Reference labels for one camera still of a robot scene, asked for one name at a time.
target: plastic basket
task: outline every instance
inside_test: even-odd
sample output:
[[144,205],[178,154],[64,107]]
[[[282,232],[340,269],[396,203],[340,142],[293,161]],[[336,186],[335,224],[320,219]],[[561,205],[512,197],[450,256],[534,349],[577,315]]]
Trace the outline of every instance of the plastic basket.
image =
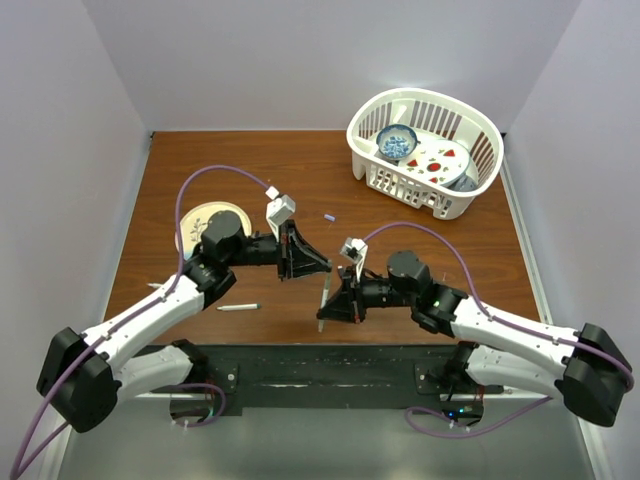
[[[477,189],[457,192],[412,176],[378,154],[376,135],[384,127],[409,125],[419,135],[453,140],[465,147],[477,170]],[[502,165],[504,144],[496,126],[482,113],[455,98],[419,88],[382,92],[364,104],[347,129],[352,168],[367,185],[414,208],[427,206],[433,216],[460,216],[475,197],[495,180]]]

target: wooden table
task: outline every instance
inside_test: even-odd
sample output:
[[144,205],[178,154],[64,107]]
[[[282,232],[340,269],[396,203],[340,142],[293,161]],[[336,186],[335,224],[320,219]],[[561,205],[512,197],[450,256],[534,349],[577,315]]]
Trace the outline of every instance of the wooden table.
[[[437,220],[426,207],[415,210],[357,181],[344,132],[184,132],[157,133],[107,309],[107,318],[151,293],[148,282],[163,283],[175,271],[173,211],[184,180],[210,164],[241,167],[290,195],[305,239],[332,259],[347,237],[362,238],[398,220],[431,227],[449,239],[468,262],[483,300],[501,309],[538,319],[516,232],[498,177],[458,219]],[[231,173],[201,176],[188,190],[182,212],[210,201],[241,206],[254,230],[268,232],[267,197],[250,180]],[[336,217],[335,223],[323,218]],[[414,229],[389,230],[369,244],[367,267],[386,273],[395,250],[411,249],[435,278],[468,291],[455,258],[435,239]],[[260,303],[262,309],[219,312],[214,308],[185,320],[157,339],[168,343],[442,343],[411,321],[407,309],[372,309],[360,325],[327,322],[318,333],[324,275],[280,283],[275,267],[234,269],[237,284],[218,304]],[[337,274],[332,291],[337,288]]]

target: gray floor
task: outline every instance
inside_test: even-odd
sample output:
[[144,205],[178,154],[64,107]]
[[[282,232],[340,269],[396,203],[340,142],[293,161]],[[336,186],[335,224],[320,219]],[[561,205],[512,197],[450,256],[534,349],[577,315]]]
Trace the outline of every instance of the gray floor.
[[[482,425],[529,401],[488,400]],[[469,440],[421,435],[391,410],[250,409],[186,433],[171,427],[167,412],[166,399],[137,399],[95,430],[72,434],[59,478],[593,478],[577,421],[559,402]]]

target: white wall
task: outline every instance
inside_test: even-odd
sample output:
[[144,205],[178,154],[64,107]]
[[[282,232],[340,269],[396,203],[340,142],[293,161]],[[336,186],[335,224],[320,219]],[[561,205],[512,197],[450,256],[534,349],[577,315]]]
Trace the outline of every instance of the white wall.
[[[147,135],[79,0],[0,14],[0,477],[51,336],[101,319]],[[24,478],[33,478],[38,464]]]
[[398,86],[506,131],[579,0],[83,0],[155,130],[343,129]]
[[[604,326],[640,367],[640,3],[583,0],[507,135],[508,161],[556,323]],[[638,478],[640,388],[603,429]]]

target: basket rim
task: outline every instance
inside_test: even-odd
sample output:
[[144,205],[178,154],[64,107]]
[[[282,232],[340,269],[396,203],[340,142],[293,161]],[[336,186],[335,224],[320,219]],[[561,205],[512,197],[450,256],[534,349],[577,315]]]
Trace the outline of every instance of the basket rim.
[[[351,148],[351,151],[354,153],[357,153],[359,156],[366,158],[367,160],[370,161],[374,161],[374,162],[378,162],[378,163],[382,163],[382,160],[374,157],[373,155],[370,155],[368,153],[363,152],[360,148],[358,148],[354,141],[353,141],[353,134],[352,132],[355,130],[356,128],[356,122],[357,120],[360,118],[360,116],[364,113],[364,111],[369,108],[369,106],[380,100],[381,98],[384,98],[388,95],[392,95],[395,93],[426,93],[428,95],[432,95],[434,97],[439,97],[442,99],[445,99],[447,101],[450,101],[452,103],[455,103],[459,106],[461,106],[463,109],[466,110],[470,110],[472,111],[474,114],[478,115],[479,117],[481,117],[483,120],[485,120],[487,122],[487,124],[489,125],[489,129],[491,130],[491,133],[493,133],[496,138],[498,139],[498,151],[496,152],[497,158],[496,158],[496,164],[495,167],[493,169],[493,171],[491,172],[491,174],[489,175],[489,177],[487,178],[487,181],[484,183],[483,186],[481,186],[480,188],[473,190],[471,192],[456,192],[455,190],[449,190],[448,188],[444,188],[440,185],[437,184],[430,184],[427,185],[424,182],[420,182],[418,181],[418,183],[421,183],[423,185],[426,186],[426,188],[430,188],[433,190],[436,190],[440,193],[442,193],[443,195],[447,195],[449,197],[455,197],[455,198],[474,198],[477,197],[478,195],[483,194],[484,192],[487,191],[487,189],[493,184],[494,180],[496,179],[496,177],[498,176],[498,174],[500,173],[500,170],[502,169],[502,162],[504,160],[504,142],[502,140],[502,135],[500,135],[500,131],[498,130],[498,128],[495,126],[495,124],[489,119],[489,117],[487,117],[484,113],[482,113],[481,111],[477,110],[476,108],[472,107],[471,105],[458,100],[457,98],[451,97],[449,95],[445,95],[443,93],[439,93],[439,92],[434,92],[433,90],[427,90],[424,88],[415,88],[415,87],[400,87],[400,88],[392,88],[389,90],[385,90],[383,92],[380,92],[378,95],[370,98],[364,105],[362,105],[362,107],[360,107],[358,109],[358,111],[356,112],[356,114],[353,116],[353,118],[351,119],[351,121],[349,122],[349,126],[347,127],[347,132],[346,132],[346,136],[347,136],[347,143],[349,144],[349,147]],[[390,171],[397,173],[399,175],[406,175],[404,173],[403,170],[401,170],[399,167],[396,167],[395,165],[385,162],[384,163],[384,168],[389,169]]]

